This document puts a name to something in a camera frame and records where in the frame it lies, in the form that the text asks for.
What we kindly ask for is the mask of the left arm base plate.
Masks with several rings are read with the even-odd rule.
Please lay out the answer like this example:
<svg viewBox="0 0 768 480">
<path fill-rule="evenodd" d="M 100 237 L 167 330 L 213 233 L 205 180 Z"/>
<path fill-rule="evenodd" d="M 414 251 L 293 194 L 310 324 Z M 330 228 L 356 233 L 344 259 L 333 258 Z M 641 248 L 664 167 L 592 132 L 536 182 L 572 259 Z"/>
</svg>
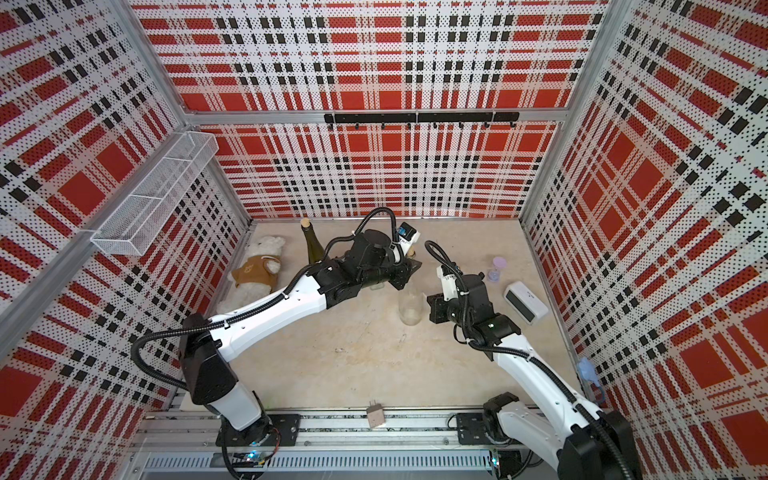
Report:
<svg viewBox="0 0 768 480">
<path fill-rule="evenodd" d="M 221 420 L 222 426 L 215 442 L 219 447 L 292 447 L 296 444 L 301 416 L 265 414 L 243 430 L 235 429 L 225 417 Z"/>
</svg>

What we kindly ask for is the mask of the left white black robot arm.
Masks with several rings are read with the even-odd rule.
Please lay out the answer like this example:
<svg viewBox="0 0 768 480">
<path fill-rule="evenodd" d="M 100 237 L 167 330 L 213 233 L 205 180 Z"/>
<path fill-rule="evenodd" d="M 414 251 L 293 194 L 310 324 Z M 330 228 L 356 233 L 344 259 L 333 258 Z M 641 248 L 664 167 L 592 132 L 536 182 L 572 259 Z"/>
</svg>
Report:
<svg viewBox="0 0 768 480">
<path fill-rule="evenodd" d="M 344 255 L 307 266 L 289 286 L 230 313 L 207 320 L 188 317 L 180 340 L 185 389 L 192 402 L 223 417 L 237 431 L 268 424 L 257 396 L 238 379 L 230 362 L 255 343 L 304 317 L 388 283 L 403 289 L 420 263 L 407 253 L 420 233 L 404 222 L 395 238 L 377 230 L 353 235 Z"/>
</svg>

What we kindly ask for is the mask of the tall clear corked bottle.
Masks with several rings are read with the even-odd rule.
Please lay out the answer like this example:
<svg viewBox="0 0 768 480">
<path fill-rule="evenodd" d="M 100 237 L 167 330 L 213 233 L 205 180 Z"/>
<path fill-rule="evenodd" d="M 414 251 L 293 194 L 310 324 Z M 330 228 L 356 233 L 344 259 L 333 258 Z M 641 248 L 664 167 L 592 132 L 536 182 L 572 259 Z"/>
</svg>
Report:
<svg viewBox="0 0 768 480">
<path fill-rule="evenodd" d="M 415 259 L 414 248 L 413 253 L 414 256 L 407 258 Z M 398 297 L 399 318 L 401 322 L 406 326 L 417 325 L 421 321 L 423 314 L 424 296 L 422 290 L 414 279 L 415 274 L 400 291 Z"/>
</svg>

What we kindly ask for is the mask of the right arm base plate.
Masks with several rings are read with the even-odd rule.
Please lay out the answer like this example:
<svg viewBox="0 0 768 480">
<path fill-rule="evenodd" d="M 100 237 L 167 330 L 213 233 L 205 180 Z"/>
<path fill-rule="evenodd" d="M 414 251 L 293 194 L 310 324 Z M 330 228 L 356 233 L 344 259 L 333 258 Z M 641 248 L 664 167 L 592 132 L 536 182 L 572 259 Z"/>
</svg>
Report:
<svg viewBox="0 0 768 480">
<path fill-rule="evenodd" d="M 454 415 L 457 438 L 460 445 L 464 446 L 504 446 L 511 443 L 511 439 L 502 434 L 495 434 L 483 418 L 482 413 L 457 413 Z"/>
</svg>

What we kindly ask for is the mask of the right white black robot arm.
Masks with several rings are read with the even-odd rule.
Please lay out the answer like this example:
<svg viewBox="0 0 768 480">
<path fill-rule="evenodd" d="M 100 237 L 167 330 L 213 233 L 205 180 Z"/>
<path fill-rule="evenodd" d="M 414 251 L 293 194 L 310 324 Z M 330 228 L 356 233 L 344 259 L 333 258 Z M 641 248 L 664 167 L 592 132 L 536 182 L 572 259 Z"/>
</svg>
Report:
<svg viewBox="0 0 768 480">
<path fill-rule="evenodd" d="M 465 343 L 485 354 L 523 388 L 530 409 L 506 392 L 484 406 L 487 435 L 515 440 L 561 479 L 639 479 L 639 455 L 629 422 L 569 386 L 535 351 L 522 330 L 495 311 L 480 274 L 437 270 L 442 291 L 428 297 L 430 319 L 451 322 Z"/>
</svg>

